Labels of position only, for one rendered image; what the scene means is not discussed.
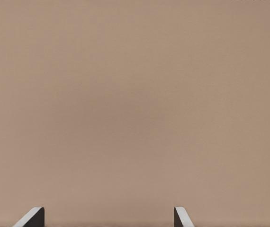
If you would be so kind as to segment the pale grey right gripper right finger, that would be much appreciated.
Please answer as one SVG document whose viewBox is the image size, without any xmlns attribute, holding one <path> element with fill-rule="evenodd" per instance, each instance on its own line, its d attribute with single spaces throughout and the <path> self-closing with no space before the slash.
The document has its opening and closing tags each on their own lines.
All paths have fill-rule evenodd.
<svg viewBox="0 0 270 227">
<path fill-rule="evenodd" d="M 194 227 L 184 207 L 174 207 L 174 227 Z"/>
</svg>

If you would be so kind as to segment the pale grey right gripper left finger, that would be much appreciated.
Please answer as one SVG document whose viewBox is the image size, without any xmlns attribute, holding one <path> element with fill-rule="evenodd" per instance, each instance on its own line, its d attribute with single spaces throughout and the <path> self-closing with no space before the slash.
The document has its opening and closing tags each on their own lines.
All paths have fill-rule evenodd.
<svg viewBox="0 0 270 227">
<path fill-rule="evenodd" d="M 44 207 L 33 207 L 12 227 L 45 227 Z"/>
</svg>

